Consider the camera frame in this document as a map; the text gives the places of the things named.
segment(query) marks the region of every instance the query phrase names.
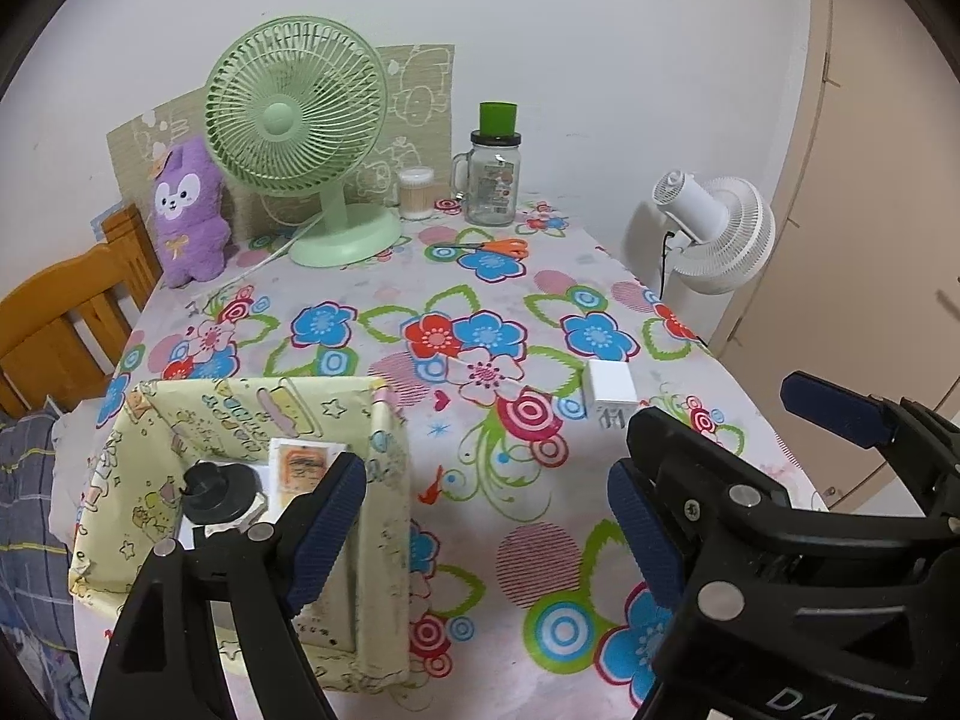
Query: white charger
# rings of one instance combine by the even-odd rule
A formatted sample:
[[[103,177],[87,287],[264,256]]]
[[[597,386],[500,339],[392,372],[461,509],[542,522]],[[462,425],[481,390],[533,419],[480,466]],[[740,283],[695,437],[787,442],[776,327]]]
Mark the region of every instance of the white charger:
[[[614,360],[587,360],[582,374],[584,405],[605,429],[624,429],[640,399],[630,365]]]

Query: blue gripper pad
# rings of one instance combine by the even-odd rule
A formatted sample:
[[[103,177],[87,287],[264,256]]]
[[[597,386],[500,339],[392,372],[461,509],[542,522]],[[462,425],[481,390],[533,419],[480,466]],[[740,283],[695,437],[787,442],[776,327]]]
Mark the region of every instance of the blue gripper pad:
[[[784,379],[781,402],[790,413],[863,449],[893,440],[880,402],[809,373],[796,371]]]
[[[683,598],[683,559],[623,463],[618,461],[610,469],[607,500],[656,605],[675,611]]]
[[[337,468],[341,463],[347,464],[342,470]],[[296,546],[293,556],[293,581],[286,600],[294,615],[320,596],[367,493],[367,471],[363,461],[352,452],[342,452],[330,466],[328,475],[338,478],[333,481],[323,507]],[[320,481],[318,491],[325,481],[326,477]],[[299,498],[294,499],[291,507],[296,501]]]

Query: plush toy bow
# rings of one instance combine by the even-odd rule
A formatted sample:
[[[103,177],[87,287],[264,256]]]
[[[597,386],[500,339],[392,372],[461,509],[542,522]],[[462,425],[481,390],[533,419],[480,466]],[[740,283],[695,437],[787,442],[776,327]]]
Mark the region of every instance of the plush toy bow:
[[[163,245],[173,252],[172,258],[176,260],[176,258],[181,255],[181,249],[189,244],[189,242],[190,239],[186,237],[186,235],[180,235],[176,238],[171,238],[169,241],[164,241]]]

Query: fan base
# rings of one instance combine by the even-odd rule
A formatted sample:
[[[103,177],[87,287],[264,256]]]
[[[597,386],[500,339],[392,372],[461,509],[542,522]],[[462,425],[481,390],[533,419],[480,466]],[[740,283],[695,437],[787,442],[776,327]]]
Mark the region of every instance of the fan base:
[[[347,227],[331,231],[324,220],[290,247],[290,259],[308,268],[337,268],[366,260],[400,238],[400,219],[371,203],[347,205]]]

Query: table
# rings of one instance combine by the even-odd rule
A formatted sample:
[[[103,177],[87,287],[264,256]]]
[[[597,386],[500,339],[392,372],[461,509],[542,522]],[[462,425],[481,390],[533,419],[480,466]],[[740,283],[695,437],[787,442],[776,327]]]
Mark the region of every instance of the table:
[[[530,200],[515,225],[471,227],[459,205],[405,223],[390,250],[315,271],[281,257],[205,303],[209,285],[158,289],[98,424],[149,378],[376,373],[408,419],[413,460],[411,674],[376,696],[331,694],[342,720],[630,717],[650,688],[669,614],[613,521],[606,475],[624,431],[587,415],[585,360],[630,364],[654,405],[781,482],[815,490],[696,336],[577,223]],[[528,245],[517,259],[483,244]],[[241,274],[282,245],[248,242]],[[88,688],[109,623],[75,603]],[[259,717],[229,676],[240,717]]]

